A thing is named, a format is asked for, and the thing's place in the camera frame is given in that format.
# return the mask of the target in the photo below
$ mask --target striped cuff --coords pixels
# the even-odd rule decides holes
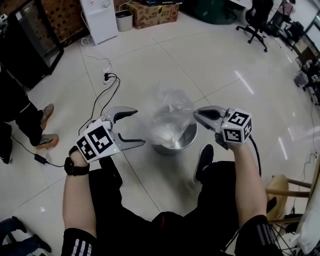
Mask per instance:
[[[97,239],[81,229],[68,228],[64,231],[62,256],[94,256]]]
[[[243,225],[235,246],[237,256],[257,255],[258,252],[260,255],[274,256],[281,252],[276,246],[276,237],[272,227],[264,215],[255,216]]]

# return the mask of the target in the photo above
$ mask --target power cord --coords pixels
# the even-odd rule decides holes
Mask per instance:
[[[58,167],[58,168],[61,168],[61,167],[64,167],[65,165],[56,165],[56,164],[53,164],[51,162],[48,162],[47,159],[45,159],[44,157],[42,157],[41,155],[39,154],[35,154],[35,153],[32,153],[30,150],[28,150],[20,141],[18,141],[13,135],[11,135],[11,137],[17,142],[19,143],[26,151],[28,151],[30,154],[34,155],[34,160],[36,160],[37,162],[45,165],[45,164],[48,164],[48,165],[51,165],[51,166],[54,166],[54,167]]]
[[[249,135],[249,139],[250,141],[252,142],[253,144],[253,147],[254,147],[254,150],[255,150],[255,153],[256,153],[256,158],[258,160],[258,167],[259,167],[259,175],[261,177],[261,163],[260,163],[260,155],[259,155],[259,151],[258,151],[258,147],[257,147],[257,144],[256,142],[254,141],[254,139],[252,138],[251,134]]]
[[[108,79],[110,79],[110,78],[115,78],[115,79],[114,79],[113,83],[112,83],[107,89],[103,90],[103,91],[98,95],[98,97],[96,97],[96,99],[95,99],[95,101],[94,101],[94,104],[93,104],[93,109],[92,109],[91,116],[90,116],[90,118],[79,128],[79,130],[78,130],[78,135],[80,135],[80,130],[81,130],[81,129],[92,119],[92,117],[94,116],[96,103],[97,103],[98,99],[100,98],[100,96],[101,96],[105,91],[109,90],[109,89],[115,84],[115,82],[118,80],[118,82],[119,82],[119,83],[118,83],[118,86],[116,87],[114,93],[112,94],[112,96],[111,96],[111,98],[108,100],[108,102],[103,106],[103,108],[102,108],[102,110],[101,110],[101,112],[100,112],[100,116],[102,115],[102,112],[103,112],[104,108],[108,105],[108,103],[112,100],[112,98],[113,98],[114,95],[116,94],[116,92],[117,92],[117,90],[118,90],[118,88],[119,88],[119,86],[120,86],[121,80],[120,80],[120,78],[119,78],[115,73],[108,73]]]
[[[304,178],[303,178],[302,182],[304,182],[306,180],[306,165],[307,164],[311,164],[311,157],[314,156],[314,158],[316,159],[317,158],[317,154],[318,154],[317,148],[316,148],[316,144],[315,144],[315,122],[314,122],[314,118],[313,118],[313,111],[314,111],[314,104],[313,104],[313,99],[311,97],[311,114],[310,114],[310,117],[311,117],[312,130],[313,130],[313,133],[312,133],[312,144],[313,144],[313,148],[314,148],[314,152],[315,153],[310,153],[309,161],[305,162],[304,165],[303,165]],[[297,200],[297,197],[295,197],[294,201],[293,201],[293,206],[292,206],[292,210],[291,210],[291,212],[293,214],[296,213],[296,200]]]
[[[91,38],[93,41],[95,41],[95,40],[94,40],[94,36],[92,35],[91,30],[90,30],[88,24],[87,24],[86,21],[85,21],[85,18],[83,17],[83,13],[84,13],[84,12],[82,11],[82,12],[81,12],[81,18],[82,18],[84,24],[86,25],[86,27],[88,28],[88,30],[89,30],[89,32],[90,32],[90,35],[87,36],[87,37],[81,38],[81,44],[82,44],[83,46],[88,46],[88,47],[89,47],[89,46],[94,46],[94,45],[96,45],[95,43],[90,43],[90,42],[89,42],[90,38]],[[87,57],[89,57],[89,58],[94,58],[94,59],[96,59],[96,60],[98,60],[98,61],[107,60],[107,61],[108,61],[108,66],[109,66],[109,72],[112,71],[111,60],[110,60],[109,58],[105,58],[105,57],[103,57],[103,58],[96,58],[96,57],[94,57],[94,56],[89,56],[89,55],[87,55],[87,54],[86,54],[85,56],[87,56]]]

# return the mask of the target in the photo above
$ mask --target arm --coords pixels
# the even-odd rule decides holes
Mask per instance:
[[[74,166],[85,167],[88,165],[78,150],[73,152],[70,158]],[[96,214],[91,198],[89,174],[66,176],[62,215],[65,229],[83,230],[97,238]]]
[[[249,146],[230,147],[235,161],[235,202],[239,227],[258,215],[267,215],[267,194]]]

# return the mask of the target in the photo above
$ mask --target clear plastic bag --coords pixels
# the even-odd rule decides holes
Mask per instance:
[[[175,149],[187,127],[196,123],[194,111],[194,104],[183,90],[172,89],[161,81],[147,92],[139,115],[153,144]]]
[[[305,86],[307,83],[309,83],[309,79],[307,74],[300,70],[295,76],[294,82],[297,86]]]

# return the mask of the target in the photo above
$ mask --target metal bucket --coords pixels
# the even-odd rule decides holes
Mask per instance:
[[[181,150],[185,149],[186,147],[190,146],[192,142],[194,142],[198,133],[198,124],[193,123],[190,124],[179,140],[176,142],[175,148],[168,148],[163,145],[152,145],[155,151],[159,154],[164,156],[173,156],[178,154]]]

